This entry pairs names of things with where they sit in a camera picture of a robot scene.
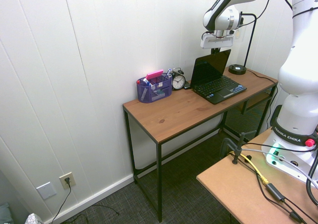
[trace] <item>white robotic arm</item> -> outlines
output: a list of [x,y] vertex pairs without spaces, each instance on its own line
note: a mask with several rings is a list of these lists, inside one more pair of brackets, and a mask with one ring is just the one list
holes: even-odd
[[234,31],[240,24],[240,12],[234,4],[254,0],[216,0],[204,14],[203,25],[208,30],[202,36],[203,49],[224,48],[233,45]]
[[[233,41],[229,39],[225,43],[222,40],[228,39],[231,34],[226,31],[236,29],[240,22],[240,13],[233,5],[249,1],[253,0],[217,0],[204,15],[203,25],[209,32],[203,35],[201,47],[231,46]],[[315,132],[318,124],[318,0],[293,0],[292,4],[293,44],[278,74],[280,86],[290,95],[284,101],[265,144],[307,151],[317,146],[318,140]],[[292,161],[306,173],[309,173],[317,155],[317,152],[299,153],[276,148],[262,147],[262,150],[276,152],[282,159]],[[266,156],[266,161],[303,182],[307,180],[298,170],[286,166],[271,155]],[[318,182],[318,170],[312,177]]]

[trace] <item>laptop screen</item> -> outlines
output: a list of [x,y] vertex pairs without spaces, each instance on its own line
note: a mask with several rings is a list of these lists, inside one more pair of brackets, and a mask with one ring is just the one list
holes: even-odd
[[200,85],[222,77],[231,50],[210,54],[195,60],[191,86]]

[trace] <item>black metal desk frame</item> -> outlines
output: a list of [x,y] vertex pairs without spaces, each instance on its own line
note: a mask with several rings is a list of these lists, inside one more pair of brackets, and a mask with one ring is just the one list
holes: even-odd
[[[269,88],[272,88],[272,90],[271,90],[271,92],[270,92],[270,96],[269,96],[268,99],[266,99],[266,100],[263,101],[263,102],[266,102],[266,106],[265,106],[265,110],[264,110],[263,115],[262,115],[262,117],[261,117],[261,121],[260,121],[260,123],[259,123],[259,126],[258,126],[258,129],[257,129],[257,132],[256,132],[255,136],[257,136],[257,135],[259,134],[259,132],[260,132],[260,129],[261,129],[261,127],[262,127],[262,124],[263,124],[264,119],[265,119],[265,116],[266,116],[266,112],[267,112],[267,110],[268,110],[268,108],[269,108],[269,105],[270,105],[270,101],[271,101],[271,99],[272,99],[272,97],[273,97],[273,93],[274,93],[274,90],[275,90],[274,88],[275,88],[275,87],[276,87],[276,83],[273,84],[271,87],[269,87]],[[242,103],[244,103],[244,106],[243,106],[243,107],[246,107],[248,101],[249,101],[251,98],[253,98],[254,96],[249,97],[249,98],[247,98],[247,99],[245,99],[245,100],[242,100]],[[194,140],[192,140],[192,141],[190,141],[189,143],[183,145],[182,147],[180,147],[180,148],[174,150],[173,152],[167,154],[167,155],[164,156],[164,157],[161,156],[161,146],[162,146],[163,144],[165,144],[166,142],[168,142],[168,141],[170,141],[170,140],[172,140],[172,139],[174,139],[174,138],[176,138],[176,137],[178,137],[178,136],[180,136],[180,135],[186,133],[187,131],[190,131],[190,130],[192,130],[193,128],[195,128],[195,127],[197,127],[197,126],[199,126],[199,125],[201,125],[201,124],[203,124],[203,123],[205,123],[205,122],[207,122],[207,121],[209,121],[209,120],[211,120],[211,119],[217,117],[218,115],[220,115],[220,114],[222,114],[222,113],[216,113],[216,114],[214,114],[213,116],[211,116],[211,117],[209,117],[209,118],[207,118],[207,119],[201,121],[201,122],[198,123],[197,125],[195,125],[195,126],[193,126],[193,127],[191,127],[191,128],[185,129],[185,130],[182,131],[181,133],[176,134],[176,135],[170,137],[169,139],[167,139],[167,140],[165,140],[165,141],[163,141],[163,142],[158,143],[158,142],[156,141],[156,139],[143,127],[143,125],[140,124],[140,122],[139,122],[137,119],[135,119],[135,118],[130,114],[130,112],[123,106],[124,117],[125,117],[125,124],[126,124],[126,132],[127,132],[127,138],[128,138],[128,145],[129,145],[129,151],[130,151],[130,158],[131,158],[132,167],[133,167],[134,183],[137,184],[137,185],[140,187],[140,189],[141,189],[141,191],[143,192],[143,194],[145,195],[145,197],[149,200],[149,202],[152,204],[152,206],[153,206],[154,209],[156,210],[157,215],[158,215],[158,221],[159,221],[160,223],[162,222],[162,173],[161,173],[161,163],[162,163],[162,161],[165,160],[165,159],[167,159],[167,158],[169,158],[169,157],[171,157],[172,155],[178,153],[179,151],[183,150],[184,148],[190,146],[191,144],[193,144],[193,143],[199,141],[200,139],[206,137],[207,135],[211,134],[212,132],[216,131],[217,129],[226,128],[226,129],[228,129],[228,130],[231,130],[230,128],[228,128],[227,126],[225,126],[225,117],[226,117],[227,111],[230,110],[230,109],[232,109],[232,108],[235,107],[235,106],[237,106],[237,104],[234,105],[234,106],[230,106],[230,107],[228,107],[226,110],[222,111],[222,113],[224,113],[224,116],[223,116],[223,119],[222,119],[221,123],[220,123],[217,127],[215,127],[214,129],[212,129],[212,130],[206,132],[205,134],[203,134],[203,135],[201,135],[201,136],[195,138]],[[135,167],[135,159],[134,159],[133,144],[132,144],[132,139],[131,139],[131,133],[130,133],[130,126],[129,126],[128,114],[131,115],[130,117],[136,121],[136,123],[141,127],[141,129],[142,129],[143,131],[145,131],[146,134],[147,134],[147,135],[155,142],[155,144],[156,144],[157,160],[156,160],[155,162],[149,164],[148,166],[142,168],[142,169],[136,169],[136,167]],[[150,169],[151,167],[153,167],[153,166],[155,166],[155,165],[157,165],[157,200],[158,200],[157,203],[155,203],[155,201],[152,199],[150,193],[146,190],[146,188],[144,187],[144,185],[141,183],[140,178],[138,177],[139,174],[145,172],[146,170]]]

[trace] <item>wooden table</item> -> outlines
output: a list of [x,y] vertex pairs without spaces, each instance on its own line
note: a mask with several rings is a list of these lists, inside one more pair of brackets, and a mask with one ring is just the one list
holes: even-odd
[[[244,75],[234,75],[229,73],[227,69],[224,72],[224,75],[242,84],[247,88],[247,90],[216,105],[211,104],[192,90],[184,89],[173,91],[171,96],[162,100],[155,101],[153,103],[141,103],[139,100],[136,99],[123,104],[128,144],[134,173],[134,182],[139,185],[145,196],[149,199],[153,207],[156,209],[158,213],[158,220],[160,222],[162,221],[162,160],[172,156],[185,147],[214,132],[215,130],[219,129],[220,126],[190,141],[189,143],[166,155],[165,157],[161,156],[161,145],[240,104],[241,108],[243,109],[242,112],[244,112],[249,107],[253,107],[260,102],[267,101],[262,121],[265,117],[269,101],[272,98],[274,89],[272,89],[271,94],[266,94],[264,93],[264,91],[269,88],[275,87],[277,85],[277,80],[265,76],[275,81],[275,83],[272,83],[267,79],[255,76],[251,72],[246,72],[246,74]],[[146,134],[148,134],[148,136],[154,141],[157,147],[157,161],[151,163],[143,169],[135,168],[128,114],[137,122],[137,124],[146,132]],[[260,123],[257,132],[259,132],[261,125],[262,122]],[[149,193],[138,178],[139,174],[148,170],[154,165],[157,165],[158,203],[155,203],[155,201],[150,197]]]
[[[270,134],[270,129],[255,137],[251,143],[262,144]],[[246,149],[260,149],[259,146],[246,145]],[[251,155],[252,162],[269,182],[287,198],[318,221],[318,209],[306,193],[306,185],[301,181],[267,165],[265,156],[260,152],[243,151]],[[240,162],[232,164],[233,157],[228,155],[218,163],[197,176],[202,185],[240,222],[244,224],[295,224],[289,214],[268,202],[262,195],[256,175]],[[318,190],[312,188],[314,196]],[[313,223],[298,209],[294,210],[307,222]]]

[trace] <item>purple mesh pen holder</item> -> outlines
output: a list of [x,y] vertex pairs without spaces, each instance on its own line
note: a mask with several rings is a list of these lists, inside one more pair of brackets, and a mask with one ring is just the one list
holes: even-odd
[[149,82],[153,86],[147,85],[143,81],[144,77],[139,79],[140,84],[137,84],[138,100],[143,103],[151,103],[170,96],[172,93],[172,78],[169,79],[165,75],[162,74],[150,79]]

